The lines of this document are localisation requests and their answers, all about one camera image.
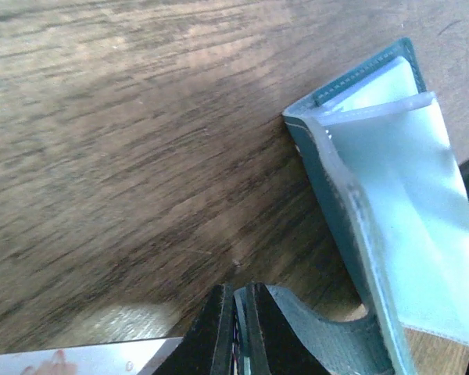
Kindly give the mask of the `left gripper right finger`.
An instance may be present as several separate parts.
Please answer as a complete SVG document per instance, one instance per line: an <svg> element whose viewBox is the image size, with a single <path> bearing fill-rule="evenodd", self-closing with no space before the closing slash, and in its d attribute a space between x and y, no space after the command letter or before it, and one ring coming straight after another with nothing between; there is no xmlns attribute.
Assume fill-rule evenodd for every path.
<svg viewBox="0 0 469 375"><path fill-rule="evenodd" d="M246 337L252 374L328 373L298 339L264 284L251 283L245 293Z"/></svg>

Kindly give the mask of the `teal card holder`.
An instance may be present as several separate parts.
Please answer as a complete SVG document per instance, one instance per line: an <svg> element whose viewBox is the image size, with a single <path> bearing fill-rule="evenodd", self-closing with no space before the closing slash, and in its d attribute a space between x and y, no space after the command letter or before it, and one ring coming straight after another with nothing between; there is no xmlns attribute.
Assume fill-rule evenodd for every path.
<svg viewBox="0 0 469 375"><path fill-rule="evenodd" d="M469 160L456 162L410 39L283 118L367 310L337 322L264 284L305 348L327 374L414 374L406 328L469 346ZM234 294L236 363L252 374L246 287Z"/></svg>

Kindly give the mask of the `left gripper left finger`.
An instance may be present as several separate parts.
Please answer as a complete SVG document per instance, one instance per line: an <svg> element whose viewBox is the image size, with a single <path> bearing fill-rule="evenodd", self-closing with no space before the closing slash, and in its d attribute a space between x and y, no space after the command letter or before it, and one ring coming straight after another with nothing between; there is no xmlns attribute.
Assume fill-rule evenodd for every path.
<svg viewBox="0 0 469 375"><path fill-rule="evenodd" d="M234 289L216 285L181 343L155 374L230 374L235 337Z"/></svg>

